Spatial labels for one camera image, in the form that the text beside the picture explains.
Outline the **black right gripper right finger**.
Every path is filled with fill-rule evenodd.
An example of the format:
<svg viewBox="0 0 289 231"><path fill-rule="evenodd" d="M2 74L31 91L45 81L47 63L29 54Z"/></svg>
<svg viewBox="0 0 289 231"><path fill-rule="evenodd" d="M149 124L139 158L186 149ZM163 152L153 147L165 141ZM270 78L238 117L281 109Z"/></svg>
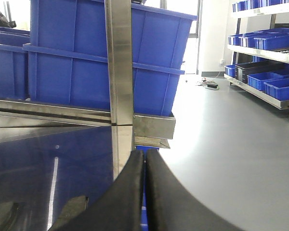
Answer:
<svg viewBox="0 0 289 231"><path fill-rule="evenodd" d="M238 231L196 199L156 149L146 152L145 198L150 231Z"/></svg>

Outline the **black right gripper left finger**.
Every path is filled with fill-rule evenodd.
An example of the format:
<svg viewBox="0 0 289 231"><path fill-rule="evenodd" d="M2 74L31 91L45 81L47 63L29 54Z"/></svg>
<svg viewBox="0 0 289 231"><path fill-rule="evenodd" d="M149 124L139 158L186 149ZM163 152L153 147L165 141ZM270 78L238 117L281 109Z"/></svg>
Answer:
<svg viewBox="0 0 289 231"><path fill-rule="evenodd" d="M145 156L131 151L124 168L108 190L58 231L140 231Z"/></svg>

